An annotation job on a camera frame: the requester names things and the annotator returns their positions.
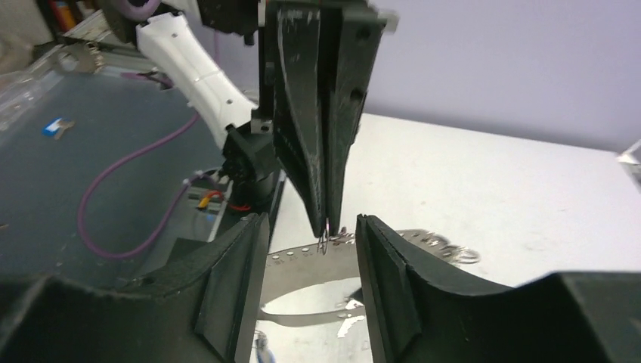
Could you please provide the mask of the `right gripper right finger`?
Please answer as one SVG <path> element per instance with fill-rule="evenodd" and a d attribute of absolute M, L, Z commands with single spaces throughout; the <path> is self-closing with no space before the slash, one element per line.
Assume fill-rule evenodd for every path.
<path fill-rule="evenodd" d="M 638 362 L 640 276 L 561 271 L 508 287 L 359 215 L 358 267 L 375 362 Z"/>

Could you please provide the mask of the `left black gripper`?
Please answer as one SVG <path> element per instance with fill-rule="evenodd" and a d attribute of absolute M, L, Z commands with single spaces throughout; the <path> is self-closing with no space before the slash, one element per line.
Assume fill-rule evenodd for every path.
<path fill-rule="evenodd" d="M 254 119 L 272 119 L 278 160 L 304 203 L 312 234 L 320 237 L 327 217 L 324 141 L 324 55 L 327 13 L 317 2 L 272 1 L 275 83 L 266 61 L 266 1 L 202 0 L 201 23 L 243 37 L 258 49 L 259 102 Z"/>

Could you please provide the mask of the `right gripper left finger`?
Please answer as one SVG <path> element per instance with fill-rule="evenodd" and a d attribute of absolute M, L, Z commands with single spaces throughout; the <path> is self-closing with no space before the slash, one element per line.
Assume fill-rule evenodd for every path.
<path fill-rule="evenodd" d="M 53 275 L 1 279 L 3 362 L 248 362 L 270 224 L 222 236 L 115 290 Z"/>

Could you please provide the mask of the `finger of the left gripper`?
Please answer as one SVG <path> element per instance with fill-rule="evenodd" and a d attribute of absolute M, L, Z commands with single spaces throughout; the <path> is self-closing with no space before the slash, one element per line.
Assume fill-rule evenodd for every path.
<path fill-rule="evenodd" d="M 349 150 L 363 113 L 385 21 L 366 2 L 331 2 L 321 21 L 325 213 L 327 230 L 340 229 Z"/>

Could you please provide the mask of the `large grey keyring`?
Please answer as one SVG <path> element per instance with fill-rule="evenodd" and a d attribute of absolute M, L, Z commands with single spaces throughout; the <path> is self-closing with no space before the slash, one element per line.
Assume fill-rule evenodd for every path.
<path fill-rule="evenodd" d="M 254 352 L 260 362 L 370 362 L 354 234 L 268 254 Z"/>

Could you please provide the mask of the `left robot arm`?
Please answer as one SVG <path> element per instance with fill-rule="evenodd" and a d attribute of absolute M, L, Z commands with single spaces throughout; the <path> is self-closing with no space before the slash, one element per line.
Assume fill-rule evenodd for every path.
<path fill-rule="evenodd" d="M 272 123 L 277 161 L 316 237 L 340 227 L 346 163 L 381 38 L 399 16 L 369 1 L 102 1 L 107 23 L 159 67 L 218 144 L 230 124 Z M 251 102 L 190 29 L 202 25 L 259 45 L 259 101 Z"/>

